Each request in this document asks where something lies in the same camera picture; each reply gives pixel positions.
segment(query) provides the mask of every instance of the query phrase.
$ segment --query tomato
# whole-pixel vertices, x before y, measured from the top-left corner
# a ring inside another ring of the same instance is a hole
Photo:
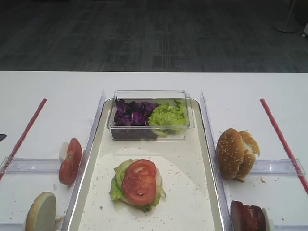
[[[149,160],[137,160],[126,170],[122,188],[126,198],[135,205],[150,204],[156,197],[156,165]]]
[[[70,185],[74,183],[79,165],[82,158],[82,148],[79,141],[72,138],[68,148],[65,160],[62,162],[59,169],[59,182]]]

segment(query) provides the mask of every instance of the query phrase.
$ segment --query white tray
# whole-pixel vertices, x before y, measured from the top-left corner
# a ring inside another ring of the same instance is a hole
[[[197,101],[194,129],[182,141],[114,141],[104,103],[80,187],[75,187],[62,230],[221,230],[205,132]],[[148,213],[110,200],[113,168],[126,159],[151,159],[160,169],[166,198]]]

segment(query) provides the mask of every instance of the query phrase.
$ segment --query table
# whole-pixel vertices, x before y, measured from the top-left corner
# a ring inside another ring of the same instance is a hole
[[[16,157],[58,158],[61,144],[72,137],[85,148],[103,89],[107,99],[115,90],[186,90],[196,100],[203,91],[216,140],[229,127],[245,129],[258,141],[263,159],[287,159],[259,101],[264,98],[308,172],[306,73],[0,71],[0,80],[0,133],[8,135],[0,143],[0,161],[10,154],[43,98],[47,102]],[[293,200],[308,205],[304,189],[296,190],[303,192]],[[294,220],[306,224],[300,219],[294,215]]]

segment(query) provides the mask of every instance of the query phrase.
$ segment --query plastic container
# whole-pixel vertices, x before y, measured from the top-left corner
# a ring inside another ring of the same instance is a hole
[[[180,102],[183,107],[185,125],[178,126],[115,126],[114,117],[117,112],[117,100],[125,103],[156,103],[170,107]],[[184,90],[140,90],[140,91],[115,91],[112,107],[107,120],[107,128],[111,131],[113,140],[159,140],[159,139],[185,139],[186,131],[194,128],[191,99]]]

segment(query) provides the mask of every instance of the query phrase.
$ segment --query gray carpet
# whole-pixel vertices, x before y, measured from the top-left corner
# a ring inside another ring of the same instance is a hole
[[[20,1],[0,13],[0,70],[308,72],[272,29],[282,0]]]

